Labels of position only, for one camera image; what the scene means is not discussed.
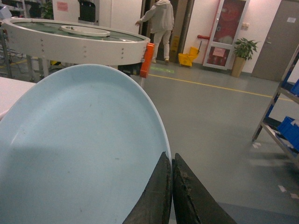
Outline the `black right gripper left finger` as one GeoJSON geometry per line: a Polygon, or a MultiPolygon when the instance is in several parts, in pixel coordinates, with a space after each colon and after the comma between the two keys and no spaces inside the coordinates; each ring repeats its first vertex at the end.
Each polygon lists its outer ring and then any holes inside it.
{"type": "Polygon", "coordinates": [[[125,224],[167,224],[172,202],[172,168],[166,152],[161,153],[138,202],[125,224]]]}

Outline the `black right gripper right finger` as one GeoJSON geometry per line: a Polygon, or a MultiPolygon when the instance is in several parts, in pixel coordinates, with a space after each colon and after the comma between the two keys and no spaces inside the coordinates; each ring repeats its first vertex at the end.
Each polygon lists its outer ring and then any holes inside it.
{"type": "Polygon", "coordinates": [[[173,203],[178,224],[235,224],[187,163],[176,153],[172,160],[173,203]]]}

